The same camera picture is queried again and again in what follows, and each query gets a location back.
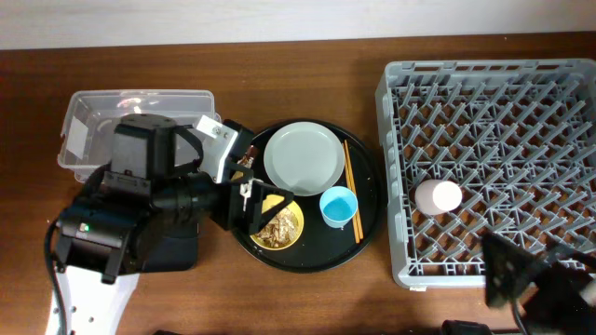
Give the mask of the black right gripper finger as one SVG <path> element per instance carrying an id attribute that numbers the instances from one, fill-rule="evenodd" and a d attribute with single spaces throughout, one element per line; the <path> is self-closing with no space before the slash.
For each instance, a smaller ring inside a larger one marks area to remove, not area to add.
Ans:
<path id="1" fill-rule="evenodd" d="M 485 264 L 484 297 L 490 308 L 501 308 L 517 300 L 540 273 L 537 256 L 500 234 L 485 234 L 481 250 Z"/>
<path id="2" fill-rule="evenodd" d="M 544 267 L 554 268 L 556 266 L 590 274 L 595 272 L 595 258 L 567 245 L 551 243 L 547 246 L 544 256 Z"/>

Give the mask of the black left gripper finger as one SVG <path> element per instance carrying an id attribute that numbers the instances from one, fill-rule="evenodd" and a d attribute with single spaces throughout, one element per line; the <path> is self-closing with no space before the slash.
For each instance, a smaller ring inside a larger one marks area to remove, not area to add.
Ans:
<path id="1" fill-rule="evenodd" d="M 255 204 L 249 222 L 249 234 L 255 235 L 271 222 L 278 213 L 286 208 L 294 198 L 293 193 L 268 194 Z"/>
<path id="2" fill-rule="evenodd" d="M 266 199 L 271 194 L 281 196 L 284 201 L 292 201 L 294 198 L 293 192 L 258 180 L 253 181 L 253 192 L 261 199 Z"/>

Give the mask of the grey round plate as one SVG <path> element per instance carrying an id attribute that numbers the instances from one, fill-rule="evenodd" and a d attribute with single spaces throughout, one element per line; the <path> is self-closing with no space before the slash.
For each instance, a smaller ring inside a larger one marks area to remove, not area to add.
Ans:
<path id="1" fill-rule="evenodd" d="M 339 138 L 314 122 L 277 130 L 264 148 L 264 170 L 278 188 L 296 196 L 321 194 L 342 176 L 345 154 Z"/>

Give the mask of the light blue plastic cup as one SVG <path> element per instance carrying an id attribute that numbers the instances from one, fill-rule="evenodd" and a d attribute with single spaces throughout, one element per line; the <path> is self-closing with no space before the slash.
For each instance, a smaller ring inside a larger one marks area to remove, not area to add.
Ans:
<path id="1" fill-rule="evenodd" d="M 351 221 L 351 211 L 346 198 L 349 190 L 344 186 L 333 186 L 319 199 L 319 209 L 325 223 L 335 229 L 343 229 Z"/>

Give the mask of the wooden chopstick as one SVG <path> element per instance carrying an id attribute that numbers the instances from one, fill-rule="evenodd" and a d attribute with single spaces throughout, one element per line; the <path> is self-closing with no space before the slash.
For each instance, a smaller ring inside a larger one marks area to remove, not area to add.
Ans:
<path id="1" fill-rule="evenodd" d="M 349 190 L 349 195 L 346 198 L 347 204 L 350 207 L 351 211 L 351 221 L 353 227 L 353 233 L 355 242 L 358 244 L 361 240 L 360 232 L 359 232 L 359 222 L 358 222 L 358 199 L 355 191 L 354 186 L 354 179 L 352 174 L 352 167 L 350 162 L 349 150 L 348 150 L 348 142 L 344 141 L 343 143 L 344 155 L 345 155 L 345 179 L 346 179 L 346 188 Z"/>
<path id="2" fill-rule="evenodd" d="M 355 197 L 358 197 L 355 179 L 354 179 L 354 172 L 351 162 L 351 156 L 349 152 L 349 144 L 347 140 L 344 140 L 344 151 L 345 151 L 345 174 L 346 174 L 346 182 L 350 191 L 354 194 Z M 355 240 L 356 243 L 359 244 L 363 238 L 364 233 L 361 224 L 361 217 L 359 213 L 359 203 L 356 205 L 356 212 L 353 217 L 353 228 L 355 232 Z"/>

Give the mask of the pink plastic cup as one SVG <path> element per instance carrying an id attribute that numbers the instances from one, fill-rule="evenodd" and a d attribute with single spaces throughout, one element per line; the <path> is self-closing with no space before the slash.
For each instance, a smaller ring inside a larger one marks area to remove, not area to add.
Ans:
<path id="1" fill-rule="evenodd" d="M 428 180 L 421 182 L 414 192 L 417 209 L 426 215 L 440 215 L 460 206 L 463 193 L 452 181 Z"/>

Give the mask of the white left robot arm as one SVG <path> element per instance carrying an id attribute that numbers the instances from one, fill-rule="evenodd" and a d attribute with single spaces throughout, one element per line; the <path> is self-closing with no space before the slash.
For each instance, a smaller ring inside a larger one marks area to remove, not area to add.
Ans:
<path id="1" fill-rule="evenodd" d="M 195 175 L 135 193 L 88 181 L 51 225 L 45 257 L 53 286 L 48 334 L 113 334 L 142 274 L 191 270 L 198 225 L 262 230 L 293 200 L 260 180 Z"/>

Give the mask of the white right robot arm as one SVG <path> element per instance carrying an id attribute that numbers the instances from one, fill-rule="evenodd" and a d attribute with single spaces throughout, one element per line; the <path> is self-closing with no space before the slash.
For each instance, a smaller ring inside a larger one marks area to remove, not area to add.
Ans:
<path id="1" fill-rule="evenodd" d="M 595 267 L 595 258 L 552 243 L 535 255 L 499 234 L 481 239 L 485 303 L 509 306 L 522 334 L 593 334 L 595 278 L 563 265 L 566 260 Z"/>

